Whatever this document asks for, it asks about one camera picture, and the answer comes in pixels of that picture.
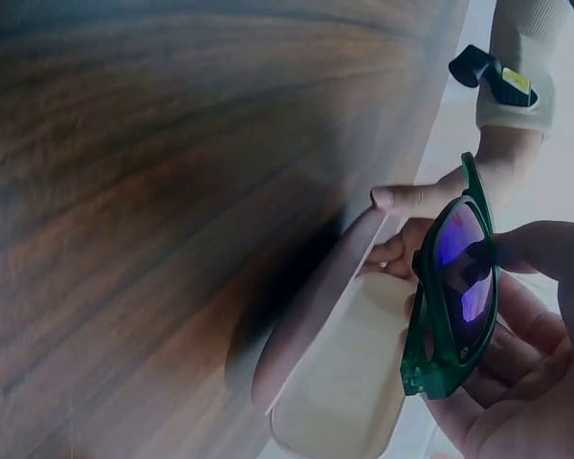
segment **yellow label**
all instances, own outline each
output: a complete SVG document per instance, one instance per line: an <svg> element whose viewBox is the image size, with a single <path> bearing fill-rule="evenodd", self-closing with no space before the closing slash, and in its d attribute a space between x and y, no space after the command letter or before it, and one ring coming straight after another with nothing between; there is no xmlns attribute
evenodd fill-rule
<svg viewBox="0 0 574 459"><path fill-rule="evenodd" d="M508 67L504 67L504 70L501 72L501 78L511 86L517 88L523 94L530 93L532 83L526 76L518 74L517 72L509 69Z"/></svg>

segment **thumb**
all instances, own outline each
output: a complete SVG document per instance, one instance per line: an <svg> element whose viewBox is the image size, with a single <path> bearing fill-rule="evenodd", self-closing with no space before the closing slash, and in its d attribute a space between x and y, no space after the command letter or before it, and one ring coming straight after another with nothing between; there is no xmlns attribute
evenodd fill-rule
<svg viewBox="0 0 574 459"><path fill-rule="evenodd" d="M535 222L494 237L506 271L546 274L559 281L558 300L574 356L574 223Z"/></svg>
<svg viewBox="0 0 574 459"><path fill-rule="evenodd" d="M376 186L370 196L378 208L390 215L408 218L436 218L462 189L446 189L440 184L420 186Z"/></svg>

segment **finger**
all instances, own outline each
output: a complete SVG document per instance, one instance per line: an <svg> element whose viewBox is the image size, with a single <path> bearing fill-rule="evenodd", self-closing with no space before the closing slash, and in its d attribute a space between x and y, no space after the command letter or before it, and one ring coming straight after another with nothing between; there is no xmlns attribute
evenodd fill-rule
<svg viewBox="0 0 574 459"><path fill-rule="evenodd" d="M482 358L482 368L511 387L541 366L542 355L534 347L497 323Z"/></svg>
<svg viewBox="0 0 574 459"><path fill-rule="evenodd" d="M562 318L508 273L499 277L497 293L497 311L513 333L550 356L567 336Z"/></svg>
<svg viewBox="0 0 574 459"><path fill-rule="evenodd" d="M404 239L398 232L384 244L374 246L367 256L368 263L387 263L397 260L404 253Z"/></svg>
<svg viewBox="0 0 574 459"><path fill-rule="evenodd" d="M465 178L457 191L439 184L423 186L377 186L370 193L372 202L392 215L435 218L444 206L463 191Z"/></svg>
<svg viewBox="0 0 574 459"><path fill-rule="evenodd" d="M424 397L423 400L449 440L463 451L470 430L484 411L482 406L461 387L447 399L429 400Z"/></svg>
<svg viewBox="0 0 574 459"><path fill-rule="evenodd" d="M367 263L365 262L364 265L360 268L360 275L366 273L382 273L383 267L378 263Z"/></svg>
<svg viewBox="0 0 574 459"><path fill-rule="evenodd" d="M488 408L504 397L508 387L482 368L477 368L463 383L463 388L480 406Z"/></svg>
<svg viewBox="0 0 574 459"><path fill-rule="evenodd" d="M506 271L540 272L559 281L574 274L574 223L531 223L496 235L494 244Z"/></svg>
<svg viewBox="0 0 574 459"><path fill-rule="evenodd" d="M412 268L405 260L397 260L387 263L383 268L383 272L407 281L411 281L413 279Z"/></svg>
<svg viewBox="0 0 574 459"><path fill-rule="evenodd" d="M539 271L559 281L562 318L574 352L574 223L536 222L495 238L508 271Z"/></svg>
<svg viewBox="0 0 574 459"><path fill-rule="evenodd" d="M414 309L414 299L416 297L416 294L412 294L410 295L408 298L406 298L406 301L404 302L404 318L406 319L406 322L410 322L410 316L412 316L412 310Z"/></svg>

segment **fingernail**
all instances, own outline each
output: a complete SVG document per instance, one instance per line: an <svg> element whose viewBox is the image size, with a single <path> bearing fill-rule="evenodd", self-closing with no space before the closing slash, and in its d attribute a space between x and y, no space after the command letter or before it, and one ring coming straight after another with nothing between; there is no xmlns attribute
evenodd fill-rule
<svg viewBox="0 0 574 459"><path fill-rule="evenodd" d="M385 186L375 186L370 191L370 199L377 208L393 206L393 192Z"/></svg>

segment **hand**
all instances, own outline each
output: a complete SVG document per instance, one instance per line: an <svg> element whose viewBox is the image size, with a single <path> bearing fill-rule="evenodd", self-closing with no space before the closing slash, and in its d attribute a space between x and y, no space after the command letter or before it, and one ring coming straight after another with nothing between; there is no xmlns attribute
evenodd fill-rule
<svg viewBox="0 0 574 459"><path fill-rule="evenodd" d="M492 208L502 208L525 178L540 148L540 132L485 126L480 130L476 166ZM421 247L432 220L466 187L461 167L433 185L381 186L372 190L376 206L410 218L400 232L375 247L363 272L378 271L415 282L412 254Z"/></svg>
<svg viewBox="0 0 574 459"><path fill-rule="evenodd" d="M483 126L476 153L476 168L491 208L502 209L524 181L535 162L542 141L538 131ZM393 215L436 218L466 188L460 167L435 184L378 186L372 190L375 204Z"/></svg>
<svg viewBox="0 0 574 459"><path fill-rule="evenodd" d="M562 316L503 273L498 309L507 327L497 325L463 388L428 407L466 458L572 458L574 224L538 222L495 242L504 270L559 281Z"/></svg>
<svg viewBox="0 0 574 459"><path fill-rule="evenodd" d="M362 273L387 273L416 283L412 271L412 254L419 250L433 220L411 218L400 232L384 244L375 246L362 267Z"/></svg>

